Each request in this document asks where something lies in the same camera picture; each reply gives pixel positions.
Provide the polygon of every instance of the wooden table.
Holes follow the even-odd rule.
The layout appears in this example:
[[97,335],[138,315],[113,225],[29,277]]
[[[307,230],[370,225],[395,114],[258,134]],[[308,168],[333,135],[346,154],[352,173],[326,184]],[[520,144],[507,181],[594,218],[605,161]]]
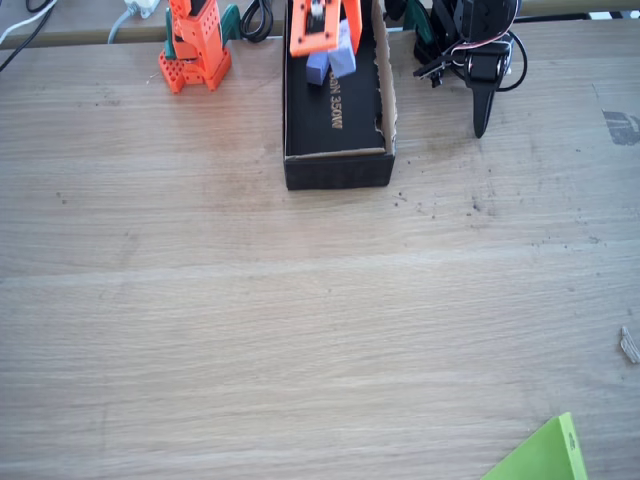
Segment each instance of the wooden table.
[[482,140],[392,34],[393,178],[349,191],[285,189],[281,40],[179,96],[160,44],[23,52],[0,478],[478,479],[565,411],[592,479],[635,478],[640,143],[603,111],[640,116],[637,25],[519,26]]
[[[422,0],[430,8],[431,0]],[[160,0],[156,12],[147,20],[139,16],[127,20],[117,42],[160,42],[167,37],[164,10],[167,0]],[[218,0],[221,12],[229,4],[236,4],[244,13],[251,0]],[[282,35],[284,24],[284,0],[273,0],[273,35]],[[521,15],[560,15],[599,10],[634,10],[640,8],[638,0],[523,0]],[[107,43],[109,31],[117,18],[124,12],[123,0],[59,0],[51,18],[32,46],[86,45]],[[0,32],[14,23],[27,18],[24,0],[3,0],[0,7]],[[12,32],[1,48],[15,48],[33,31],[33,25]]]

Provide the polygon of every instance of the blue cube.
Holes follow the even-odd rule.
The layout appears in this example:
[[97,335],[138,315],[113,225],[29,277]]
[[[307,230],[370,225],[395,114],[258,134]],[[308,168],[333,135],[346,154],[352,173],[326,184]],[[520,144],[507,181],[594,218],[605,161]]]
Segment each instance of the blue cube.
[[307,59],[307,83],[322,86],[329,70],[327,52],[312,53]]
[[331,71],[336,78],[356,71],[356,56],[353,54],[351,31],[347,20],[340,22],[338,48],[329,52],[329,62],[331,63]]

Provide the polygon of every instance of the green folder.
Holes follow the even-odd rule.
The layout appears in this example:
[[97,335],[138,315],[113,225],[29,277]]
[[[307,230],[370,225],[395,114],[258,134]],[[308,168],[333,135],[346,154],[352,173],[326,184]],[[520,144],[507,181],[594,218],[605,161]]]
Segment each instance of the green folder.
[[549,420],[482,480],[588,480],[571,414]]

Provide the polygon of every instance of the black box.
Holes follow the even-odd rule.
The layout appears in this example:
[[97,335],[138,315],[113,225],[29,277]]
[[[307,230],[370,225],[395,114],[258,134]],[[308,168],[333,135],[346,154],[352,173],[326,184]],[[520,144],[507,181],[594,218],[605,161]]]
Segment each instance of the black box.
[[289,190],[385,186],[395,160],[396,105],[387,30],[379,0],[361,0],[356,72],[322,87],[306,82],[307,57],[289,53],[285,18],[283,151]]

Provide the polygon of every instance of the orange bracket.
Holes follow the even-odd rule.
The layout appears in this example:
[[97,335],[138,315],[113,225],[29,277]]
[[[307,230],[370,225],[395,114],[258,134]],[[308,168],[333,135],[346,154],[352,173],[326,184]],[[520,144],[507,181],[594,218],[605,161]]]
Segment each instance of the orange bracket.
[[307,33],[307,17],[311,14],[311,0],[293,0],[289,46],[292,57],[338,48],[341,4],[344,5],[344,12],[349,22],[353,53],[358,53],[362,35],[360,0],[324,0],[324,31],[317,33]]
[[217,0],[169,0],[169,7],[176,60],[167,59],[162,50],[158,64],[164,79],[173,93],[202,83],[214,91],[231,68],[231,52],[222,46]]

